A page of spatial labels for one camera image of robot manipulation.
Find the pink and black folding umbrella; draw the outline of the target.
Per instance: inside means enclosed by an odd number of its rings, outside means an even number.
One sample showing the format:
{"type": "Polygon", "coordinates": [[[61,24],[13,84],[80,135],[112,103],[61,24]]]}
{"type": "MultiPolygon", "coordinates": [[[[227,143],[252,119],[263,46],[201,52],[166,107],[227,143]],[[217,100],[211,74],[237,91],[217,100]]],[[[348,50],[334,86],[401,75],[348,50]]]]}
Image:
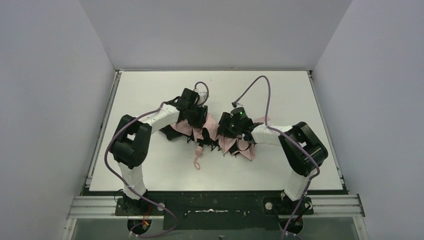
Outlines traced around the pink and black folding umbrella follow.
{"type": "Polygon", "coordinates": [[[194,154],[193,165],[197,170],[201,169],[198,163],[204,149],[207,146],[211,150],[218,149],[225,155],[229,153],[231,156],[242,155],[252,161],[255,158],[255,147],[251,143],[235,137],[226,137],[218,134],[218,122],[213,119],[211,114],[207,115],[206,122],[201,128],[194,128],[189,125],[187,120],[167,125],[160,129],[169,141],[176,138],[186,136],[187,141],[193,141],[198,144],[194,154]]]}

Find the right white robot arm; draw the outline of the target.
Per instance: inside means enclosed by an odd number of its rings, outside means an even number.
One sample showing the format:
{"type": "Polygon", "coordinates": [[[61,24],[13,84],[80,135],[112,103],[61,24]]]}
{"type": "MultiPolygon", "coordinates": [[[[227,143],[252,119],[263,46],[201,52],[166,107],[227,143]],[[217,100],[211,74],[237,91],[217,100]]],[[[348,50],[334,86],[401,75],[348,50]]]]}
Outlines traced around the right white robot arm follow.
{"type": "Polygon", "coordinates": [[[312,179],[320,174],[328,150],[303,121],[291,126],[272,126],[267,121],[254,121],[243,107],[237,107],[221,115],[217,136],[224,141],[233,139],[230,149],[238,153],[251,154],[259,144],[281,146],[291,168],[283,194],[292,202],[298,201],[306,195],[312,179]]]}

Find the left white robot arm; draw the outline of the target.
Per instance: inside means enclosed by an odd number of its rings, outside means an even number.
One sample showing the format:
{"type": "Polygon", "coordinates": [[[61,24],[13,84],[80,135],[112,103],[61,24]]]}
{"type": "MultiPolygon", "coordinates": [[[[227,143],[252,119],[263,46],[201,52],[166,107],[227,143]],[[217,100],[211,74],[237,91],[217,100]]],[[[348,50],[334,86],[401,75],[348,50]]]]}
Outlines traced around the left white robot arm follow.
{"type": "Polygon", "coordinates": [[[127,198],[138,201],[146,193],[142,163],[148,155],[152,134],[178,123],[201,128],[207,120],[208,97],[208,91],[185,88],[180,96],[162,102],[155,110],[138,117],[127,114],[120,119],[105,156],[111,153],[118,163],[121,173],[117,177],[124,183],[123,193],[127,198]]]}

